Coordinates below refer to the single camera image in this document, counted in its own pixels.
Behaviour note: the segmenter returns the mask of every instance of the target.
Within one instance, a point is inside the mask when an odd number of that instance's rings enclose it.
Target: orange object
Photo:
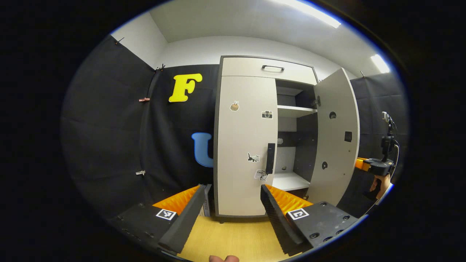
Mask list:
[[[364,171],[369,170],[370,165],[367,164],[367,163],[364,163],[364,160],[366,160],[366,159],[357,158],[355,168],[359,168],[359,169],[364,170]]]
[[[200,186],[201,185],[197,185],[190,189],[179,192],[178,194],[175,194],[169,198],[166,198],[162,201],[159,201],[153,204],[153,206],[166,209],[166,210],[170,210],[170,211],[174,211],[178,215],[180,215],[181,212],[183,212],[186,205],[188,204],[188,202],[191,200],[194,193],[196,193],[196,191],[199,189]]]
[[[288,213],[289,211],[313,205],[309,201],[306,201],[300,197],[297,197],[291,193],[288,193],[276,187],[267,184],[266,187],[269,189],[270,193],[272,193],[272,196],[275,198],[275,201],[277,201],[278,206],[280,207],[283,215],[286,215],[286,213]]]

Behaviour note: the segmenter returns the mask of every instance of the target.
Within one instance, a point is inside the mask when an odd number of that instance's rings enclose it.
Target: cabinet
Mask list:
[[[310,66],[221,57],[214,128],[217,216],[265,216],[262,184],[307,188],[309,201],[338,204],[357,158],[359,116],[344,69],[316,80]],[[267,171],[266,180],[257,171]]]

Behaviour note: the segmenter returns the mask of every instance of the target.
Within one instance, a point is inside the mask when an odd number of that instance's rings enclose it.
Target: ceiling light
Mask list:
[[[373,55],[370,58],[372,59],[374,64],[377,66],[380,73],[390,72],[390,69],[388,68],[387,64],[385,63],[385,61],[379,55]]]
[[[314,16],[315,18],[333,26],[334,28],[337,28],[341,25],[340,22],[338,22],[331,16],[324,14],[321,11],[309,6],[307,3],[304,3],[298,0],[270,0],[270,1],[274,1],[277,3],[285,4],[287,6],[296,8],[301,12]]]

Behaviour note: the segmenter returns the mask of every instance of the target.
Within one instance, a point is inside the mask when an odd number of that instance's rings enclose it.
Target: camera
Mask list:
[[[262,111],[262,118],[272,119],[272,111]]]

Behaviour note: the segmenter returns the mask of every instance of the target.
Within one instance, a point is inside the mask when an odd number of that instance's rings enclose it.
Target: ceiling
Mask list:
[[[335,29],[273,1],[173,0],[150,14],[169,43],[204,36],[257,37],[311,51],[358,77],[359,71],[366,76],[380,73],[370,59],[376,50],[343,21]]]

